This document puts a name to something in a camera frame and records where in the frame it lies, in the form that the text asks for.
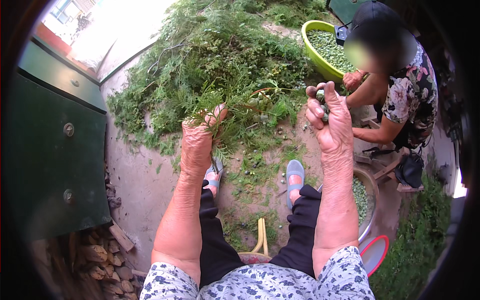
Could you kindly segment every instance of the black bag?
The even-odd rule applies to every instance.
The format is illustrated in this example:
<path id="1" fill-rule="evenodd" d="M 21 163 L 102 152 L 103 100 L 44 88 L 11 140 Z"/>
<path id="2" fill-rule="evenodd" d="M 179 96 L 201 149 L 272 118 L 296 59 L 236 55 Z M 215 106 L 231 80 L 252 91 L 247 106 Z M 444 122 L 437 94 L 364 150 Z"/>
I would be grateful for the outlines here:
<path id="1" fill-rule="evenodd" d="M 416 189 L 422 185 L 423 167 L 424 163 L 421 156 L 410 149 L 410 154 L 403 156 L 400 163 L 395 167 L 395 177 L 403 185 L 409 185 Z"/>

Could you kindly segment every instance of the floral blouse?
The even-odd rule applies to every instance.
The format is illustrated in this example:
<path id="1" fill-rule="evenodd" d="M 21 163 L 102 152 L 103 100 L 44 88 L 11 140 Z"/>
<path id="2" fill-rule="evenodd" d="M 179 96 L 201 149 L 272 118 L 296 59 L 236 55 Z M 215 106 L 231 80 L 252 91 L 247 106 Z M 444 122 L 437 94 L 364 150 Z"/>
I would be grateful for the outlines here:
<path id="1" fill-rule="evenodd" d="M 338 250 L 318 279 L 276 264 L 248 264 L 200 290 L 185 272 L 167 263 L 154 263 L 145 279 L 140 300 L 375 300 L 359 251 Z"/>
<path id="2" fill-rule="evenodd" d="M 405 123 L 408 143 L 414 149 L 432 133 L 437 106 L 435 72 L 427 53 L 417 42 L 413 61 L 390 76 L 382 112 L 392 122 Z"/>

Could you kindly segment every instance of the foot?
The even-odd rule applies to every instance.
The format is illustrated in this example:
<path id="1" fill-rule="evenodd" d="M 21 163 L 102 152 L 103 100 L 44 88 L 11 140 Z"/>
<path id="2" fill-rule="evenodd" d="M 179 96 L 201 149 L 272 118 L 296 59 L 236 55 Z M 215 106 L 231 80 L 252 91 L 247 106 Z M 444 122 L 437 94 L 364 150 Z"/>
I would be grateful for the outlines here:
<path id="1" fill-rule="evenodd" d="M 205 179 L 206 180 L 217 180 L 217 181 L 219 181 L 220 180 L 220 174 L 216 174 L 215 172 L 210 172 L 205 176 Z M 217 187 L 216 186 L 207 185 L 207 186 L 204 187 L 204 189 L 210 189 L 212 191 L 213 198 L 216 197 L 216 192 L 217 192 Z"/>
<path id="2" fill-rule="evenodd" d="M 288 184 L 301 184 L 301 177 L 298 175 L 290 175 L 288 178 Z M 295 201 L 300 198 L 300 190 L 291 190 L 290 191 L 290 201 L 292 202 L 292 205 L 295 203 Z"/>

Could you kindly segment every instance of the pile of branches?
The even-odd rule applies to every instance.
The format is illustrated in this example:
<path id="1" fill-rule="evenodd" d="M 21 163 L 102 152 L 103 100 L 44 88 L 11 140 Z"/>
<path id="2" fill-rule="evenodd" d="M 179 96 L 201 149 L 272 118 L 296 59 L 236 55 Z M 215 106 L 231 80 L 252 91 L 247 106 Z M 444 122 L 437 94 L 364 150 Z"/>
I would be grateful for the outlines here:
<path id="1" fill-rule="evenodd" d="M 159 147 L 185 118 L 225 103 L 222 131 L 209 129 L 222 141 L 213 155 L 226 160 L 240 141 L 258 151 L 278 143 L 274 128 L 295 123 L 312 65 L 296 41 L 262 27 L 258 5 L 180 0 L 169 8 L 158 41 L 128 70 L 129 86 L 107 100 L 126 141 Z"/>

